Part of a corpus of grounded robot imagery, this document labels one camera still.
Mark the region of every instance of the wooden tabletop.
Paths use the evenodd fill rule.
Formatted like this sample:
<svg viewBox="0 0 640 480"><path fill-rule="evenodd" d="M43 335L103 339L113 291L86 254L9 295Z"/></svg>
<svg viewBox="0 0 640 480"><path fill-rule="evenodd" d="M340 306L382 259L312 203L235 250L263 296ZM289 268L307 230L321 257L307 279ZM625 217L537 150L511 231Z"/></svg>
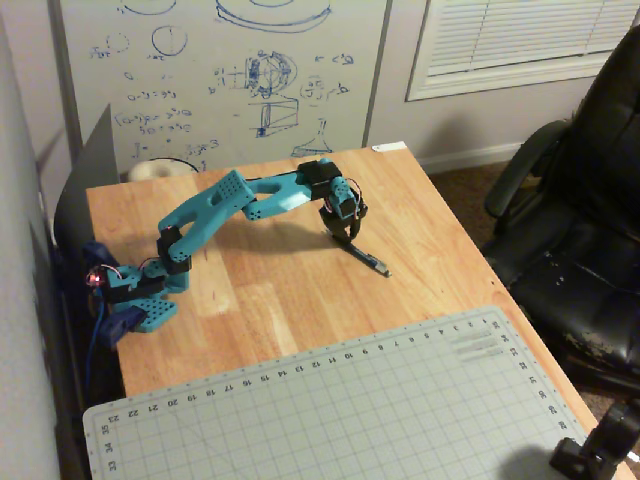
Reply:
<svg viewBox="0 0 640 480"><path fill-rule="evenodd" d="M319 157L238 170L262 177L313 158ZM323 233L319 202L258 222L237 214L193 256L191 287L171 298L178 314L156 332L129 334L118 344L127 395L497 305L583 427L593 428L593 415L409 150L350 150L330 158L357 180L369 205L356 245L393 276L340 250ZM158 221L228 172L88 190L96 239L121 263L156 256ZM623 468L620 478L634 478Z"/></svg>

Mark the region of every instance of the teal robotic arm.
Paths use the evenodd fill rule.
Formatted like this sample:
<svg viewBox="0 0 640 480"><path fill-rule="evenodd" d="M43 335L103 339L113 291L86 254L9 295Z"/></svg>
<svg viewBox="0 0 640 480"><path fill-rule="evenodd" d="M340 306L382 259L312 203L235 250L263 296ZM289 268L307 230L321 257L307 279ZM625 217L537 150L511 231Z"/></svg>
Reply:
<svg viewBox="0 0 640 480"><path fill-rule="evenodd" d="M258 200L256 195L267 194ZM212 187L191 197L158 224L158 258L141 267L121 266L100 273L105 300L113 313L101 329L111 346L130 330L152 332L177 311L164 300L189 287L191 257L236 212L251 221L288 212L323 199L320 215L331 234L349 244L360 230L367 206L328 158L303 163L292 172L246 180L232 170ZM180 229L191 224L182 235Z"/></svg>
<svg viewBox="0 0 640 480"><path fill-rule="evenodd" d="M257 200L256 194L269 194ZM222 180L207 190L190 198L167 215L158 225L160 232L168 228L182 228L192 223L187 234L168 249L168 259L183 262L202 248L216 231L233 214L242 211L249 220L273 217L293 210L311 200L325 198L326 214L323 218L336 217L339 222L329 225L335 228L351 226L362 218L365 209L362 199L349 187L340 170L327 158L300 165L298 170L273 177L245 180L232 170ZM337 232L345 240L344 229Z"/></svg>

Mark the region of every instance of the cutting mat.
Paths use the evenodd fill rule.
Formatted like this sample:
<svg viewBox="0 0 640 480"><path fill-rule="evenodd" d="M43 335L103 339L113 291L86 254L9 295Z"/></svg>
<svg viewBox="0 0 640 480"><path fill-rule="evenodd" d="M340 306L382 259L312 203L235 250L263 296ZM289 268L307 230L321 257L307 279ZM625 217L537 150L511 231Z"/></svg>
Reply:
<svg viewBox="0 0 640 480"><path fill-rule="evenodd" d="M564 478L586 436L496 307L89 409L94 479Z"/></svg>

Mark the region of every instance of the brown carpet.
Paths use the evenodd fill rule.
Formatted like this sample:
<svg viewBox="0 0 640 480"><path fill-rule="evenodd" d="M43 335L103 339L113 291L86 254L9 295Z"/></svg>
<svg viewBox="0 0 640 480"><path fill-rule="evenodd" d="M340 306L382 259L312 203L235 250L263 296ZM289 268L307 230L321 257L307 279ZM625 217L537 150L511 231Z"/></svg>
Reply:
<svg viewBox="0 0 640 480"><path fill-rule="evenodd" d="M430 175L429 178L447 202L458 221L478 247L484 245L492 235L494 220L484 211L484 199L506 163L456 170ZM613 403L604 395L580 392L587 406L600 420ZM640 465L630 463L640 478Z"/></svg>

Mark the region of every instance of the wall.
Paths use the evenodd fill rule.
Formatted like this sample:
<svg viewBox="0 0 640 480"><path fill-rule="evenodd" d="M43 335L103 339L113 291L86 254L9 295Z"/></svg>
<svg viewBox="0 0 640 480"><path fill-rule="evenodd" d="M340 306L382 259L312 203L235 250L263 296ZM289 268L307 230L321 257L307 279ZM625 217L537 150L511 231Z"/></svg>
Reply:
<svg viewBox="0 0 640 480"><path fill-rule="evenodd" d="M34 152L0 13L0 478L60 478L39 321L51 285Z"/></svg>
<svg viewBox="0 0 640 480"><path fill-rule="evenodd" d="M47 0L0 0L47 210L71 171Z"/></svg>
<svg viewBox="0 0 640 480"><path fill-rule="evenodd" d="M404 140L432 171L507 160L544 123L567 117L591 79L406 103L426 0L393 0L369 145ZM71 168L47 0L0 0L44 196L53 213Z"/></svg>
<svg viewBox="0 0 640 480"><path fill-rule="evenodd" d="M405 102L425 0L393 0L369 145L404 140L428 171L507 160L538 127L569 117L583 78Z"/></svg>

